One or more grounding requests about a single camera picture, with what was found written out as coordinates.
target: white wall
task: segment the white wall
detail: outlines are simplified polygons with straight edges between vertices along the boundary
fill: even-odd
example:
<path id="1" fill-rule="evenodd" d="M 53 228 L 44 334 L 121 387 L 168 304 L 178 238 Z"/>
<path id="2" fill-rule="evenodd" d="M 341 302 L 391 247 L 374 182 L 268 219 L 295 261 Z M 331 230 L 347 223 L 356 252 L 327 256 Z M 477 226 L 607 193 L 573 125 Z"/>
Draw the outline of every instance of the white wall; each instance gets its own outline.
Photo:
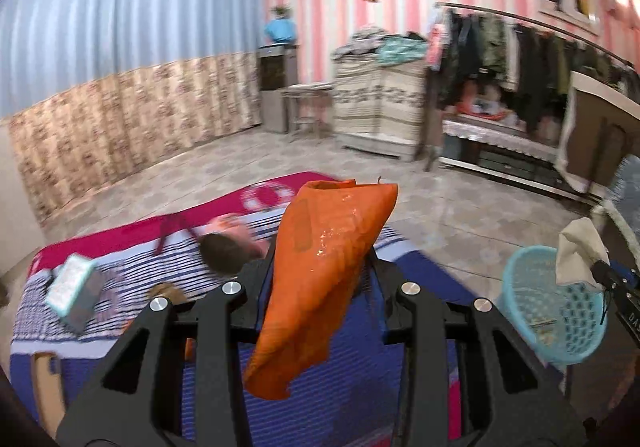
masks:
<path id="1" fill-rule="evenodd" d="M 16 167 L 8 128 L 0 124 L 0 275 L 44 244 Z"/>

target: tiled floor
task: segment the tiled floor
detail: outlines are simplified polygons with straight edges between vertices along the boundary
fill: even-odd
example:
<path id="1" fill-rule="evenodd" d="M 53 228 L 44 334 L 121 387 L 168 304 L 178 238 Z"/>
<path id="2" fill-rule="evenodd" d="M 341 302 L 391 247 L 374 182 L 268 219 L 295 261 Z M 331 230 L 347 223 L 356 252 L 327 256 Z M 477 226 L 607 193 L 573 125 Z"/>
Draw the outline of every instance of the tiled floor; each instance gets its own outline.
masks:
<path id="1" fill-rule="evenodd" d="M 339 148 L 255 128 L 213 141 L 86 196 L 51 221 L 50 243 L 175 212 L 254 182 L 313 170 L 358 182 L 397 182 L 390 224 L 478 295 L 494 299 L 508 257 L 533 244 L 557 246 L 558 232 L 579 214 L 555 199 L 460 170 L 424 172 L 421 162 Z M 0 360 L 15 317 L 28 261 L 10 272 L 14 303 L 0 311 Z"/>

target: floral curtain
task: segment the floral curtain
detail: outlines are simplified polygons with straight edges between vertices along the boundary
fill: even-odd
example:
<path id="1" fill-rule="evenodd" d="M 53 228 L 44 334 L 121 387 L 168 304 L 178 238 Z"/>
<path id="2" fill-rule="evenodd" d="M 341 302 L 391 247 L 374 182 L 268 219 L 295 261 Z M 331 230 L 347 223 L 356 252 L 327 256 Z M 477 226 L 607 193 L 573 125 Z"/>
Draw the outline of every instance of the floral curtain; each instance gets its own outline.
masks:
<path id="1" fill-rule="evenodd" d="M 0 34 L 12 58 L 0 70 L 0 112 L 40 221 L 91 189 L 260 123 L 260 0 L 42 1 L 43 21 L 30 11 L 36 22 L 24 26 L 30 3 L 0 2 L 0 29 L 14 27 Z M 56 2 L 49 22 L 42 8 Z"/>

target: plastic basket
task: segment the plastic basket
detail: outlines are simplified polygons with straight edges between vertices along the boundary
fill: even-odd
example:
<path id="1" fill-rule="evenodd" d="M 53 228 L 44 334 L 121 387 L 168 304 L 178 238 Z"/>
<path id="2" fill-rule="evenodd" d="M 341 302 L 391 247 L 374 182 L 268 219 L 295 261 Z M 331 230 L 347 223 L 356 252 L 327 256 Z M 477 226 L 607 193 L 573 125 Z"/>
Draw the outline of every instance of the plastic basket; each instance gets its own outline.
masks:
<path id="1" fill-rule="evenodd" d="M 498 308 L 538 356 L 558 366 L 578 364 L 596 350 L 604 295 L 584 283 L 556 284 L 556 249 L 527 247 L 504 269 Z"/>

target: storage box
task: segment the storage box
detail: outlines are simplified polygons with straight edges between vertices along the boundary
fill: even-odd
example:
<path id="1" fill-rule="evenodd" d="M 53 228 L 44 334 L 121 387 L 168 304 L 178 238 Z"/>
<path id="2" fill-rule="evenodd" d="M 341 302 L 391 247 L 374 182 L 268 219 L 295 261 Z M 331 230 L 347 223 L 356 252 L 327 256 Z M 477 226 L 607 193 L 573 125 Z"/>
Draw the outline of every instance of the storage box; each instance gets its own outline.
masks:
<path id="1" fill-rule="evenodd" d="M 45 304 L 76 334 L 81 334 L 94 315 L 104 283 L 94 260 L 73 253 L 51 284 Z"/>

